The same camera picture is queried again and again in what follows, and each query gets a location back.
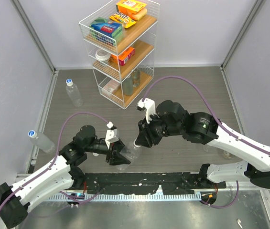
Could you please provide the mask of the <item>glass jar, bottom shelf front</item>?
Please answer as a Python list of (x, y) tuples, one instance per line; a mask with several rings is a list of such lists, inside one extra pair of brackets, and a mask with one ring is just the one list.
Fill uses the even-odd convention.
[(126, 96), (131, 96), (133, 94), (133, 79), (132, 76), (129, 75), (122, 82), (123, 94)]

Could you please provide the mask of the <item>white box, bottom shelf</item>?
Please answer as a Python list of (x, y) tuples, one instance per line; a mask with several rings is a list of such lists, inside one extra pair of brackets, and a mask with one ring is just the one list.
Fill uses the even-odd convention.
[(120, 83), (115, 80), (108, 81), (104, 86), (102, 86), (102, 93), (107, 96), (113, 95), (120, 88)]

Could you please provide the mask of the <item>glass jar, bottom shelf back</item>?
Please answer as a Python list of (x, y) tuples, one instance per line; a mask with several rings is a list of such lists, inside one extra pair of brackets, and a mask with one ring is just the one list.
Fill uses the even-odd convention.
[(131, 73), (132, 81), (133, 81), (133, 87), (138, 87), (140, 85), (140, 70), (134, 69), (134, 71)]

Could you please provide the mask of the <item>orange snack box, top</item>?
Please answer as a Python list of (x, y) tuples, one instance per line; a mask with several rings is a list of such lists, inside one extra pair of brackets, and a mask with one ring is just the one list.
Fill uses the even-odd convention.
[(120, 0), (116, 3), (119, 12), (124, 14), (137, 14), (147, 6), (147, 3), (143, 3), (137, 0)]

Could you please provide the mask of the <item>white lidded paper cup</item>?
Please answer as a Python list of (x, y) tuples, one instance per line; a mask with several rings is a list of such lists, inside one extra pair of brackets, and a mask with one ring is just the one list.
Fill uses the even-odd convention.
[(111, 54), (103, 49), (98, 49), (95, 53), (95, 57), (104, 65), (109, 63)]

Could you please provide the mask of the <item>clear bottle with blue cap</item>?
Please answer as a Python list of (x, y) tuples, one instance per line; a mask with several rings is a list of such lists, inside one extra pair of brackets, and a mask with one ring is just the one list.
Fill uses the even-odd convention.
[(55, 144), (42, 132), (30, 130), (28, 137), (35, 146), (47, 154), (53, 153), (56, 149)]

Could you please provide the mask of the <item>glass jar, shelf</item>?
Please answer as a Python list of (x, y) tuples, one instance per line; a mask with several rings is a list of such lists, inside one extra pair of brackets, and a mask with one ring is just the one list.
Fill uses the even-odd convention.
[(133, 81), (133, 87), (138, 87), (140, 85), (140, 70), (134, 69), (134, 71), (131, 73), (132, 81)]
[(132, 76), (129, 75), (122, 82), (123, 94), (126, 96), (131, 96), (133, 94), (133, 79)]

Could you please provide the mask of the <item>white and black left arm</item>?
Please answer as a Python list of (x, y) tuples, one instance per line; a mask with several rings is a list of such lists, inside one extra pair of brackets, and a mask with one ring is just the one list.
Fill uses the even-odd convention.
[(12, 229), (53, 194), (82, 188), (86, 176), (79, 165), (87, 160), (88, 153), (105, 155), (111, 166), (129, 165), (130, 160), (122, 154), (124, 149), (116, 127), (107, 130), (104, 138), (98, 138), (91, 125), (81, 127), (73, 140), (45, 166), (12, 185), (6, 182), (0, 185), (0, 219), (6, 228)]

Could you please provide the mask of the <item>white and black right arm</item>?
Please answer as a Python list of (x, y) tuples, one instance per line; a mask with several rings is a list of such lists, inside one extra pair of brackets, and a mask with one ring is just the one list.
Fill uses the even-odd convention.
[(163, 137), (181, 136), (191, 143), (215, 147), (241, 159), (231, 164), (201, 165), (197, 181), (202, 188), (220, 182), (249, 181), (270, 189), (270, 146), (232, 130), (208, 113), (188, 113), (171, 100), (156, 106), (146, 98), (137, 103), (137, 109), (145, 111), (144, 119), (138, 122), (137, 146), (151, 148)]

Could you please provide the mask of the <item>blue and white bottle cap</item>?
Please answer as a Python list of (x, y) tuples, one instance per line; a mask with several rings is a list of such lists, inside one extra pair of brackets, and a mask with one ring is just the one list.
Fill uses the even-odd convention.
[(66, 80), (66, 85), (67, 86), (72, 86), (74, 83), (73, 83), (73, 81), (72, 81), (72, 79), (67, 79)]

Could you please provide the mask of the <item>green and blue box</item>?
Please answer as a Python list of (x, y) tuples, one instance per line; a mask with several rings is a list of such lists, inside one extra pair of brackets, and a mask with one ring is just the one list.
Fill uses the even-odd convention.
[(99, 17), (89, 27), (91, 35), (106, 44), (116, 45), (124, 38), (123, 26), (119, 22)]

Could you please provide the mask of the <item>yellow candy bag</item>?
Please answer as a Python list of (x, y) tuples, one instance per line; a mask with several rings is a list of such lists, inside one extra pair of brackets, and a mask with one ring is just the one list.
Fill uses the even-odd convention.
[(115, 14), (111, 15), (109, 18), (112, 21), (121, 23), (125, 29), (128, 29), (137, 23), (131, 17), (129, 17), (121, 12), (116, 12)]

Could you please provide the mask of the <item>green glass bottle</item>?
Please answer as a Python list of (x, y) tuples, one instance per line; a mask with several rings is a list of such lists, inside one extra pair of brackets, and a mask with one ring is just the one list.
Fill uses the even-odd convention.
[(234, 156), (229, 153), (228, 151), (223, 151), (223, 157), (226, 158), (226, 159), (232, 159)]

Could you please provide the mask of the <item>clear plastic bottle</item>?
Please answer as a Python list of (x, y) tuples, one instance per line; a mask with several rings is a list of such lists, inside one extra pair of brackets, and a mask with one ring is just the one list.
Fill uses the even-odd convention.
[(67, 92), (72, 104), (75, 107), (81, 107), (83, 105), (82, 96), (81, 96), (79, 89), (75, 83), (72, 86), (66, 85), (66, 92)]
[(203, 150), (207, 153), (211, 153), (212, 152), (212, 147), (209, 145), (203, 145)]
[(117, 170), (119, 171), (124, 171), (126, 170), (133, 162), (135, 162), (139, 155), (142, 152), (143, 147), (134, 147), (133, 142), (129, 142), (126, 145), (127, 149), (128, 149), (128, 153), (126, 154), (126, 157), (131, 161), (131, 163), (129, 165), (118, 165), (116, 166)]

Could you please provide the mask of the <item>yellow sponge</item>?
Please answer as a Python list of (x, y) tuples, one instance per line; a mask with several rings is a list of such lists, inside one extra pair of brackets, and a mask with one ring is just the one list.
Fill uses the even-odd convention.
[(135, 13), (131, 14), (130, 17), (135, 21), (139, 21), (147, 14), (147, 12), (148, 12), (147, 9), (144, 8), (139, 12), (137, 12), (136, 14)]

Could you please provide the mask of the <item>orange box, middle shelf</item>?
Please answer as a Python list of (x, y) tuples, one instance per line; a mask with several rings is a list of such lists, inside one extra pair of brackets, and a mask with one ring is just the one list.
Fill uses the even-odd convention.
[(112, 54), (110, 60), (113, 63), (119, 64), (120, 66), (124, 66), (134, 54), (135, 54), (135, 49), (130, 46), (119, 56), (115, 56)]

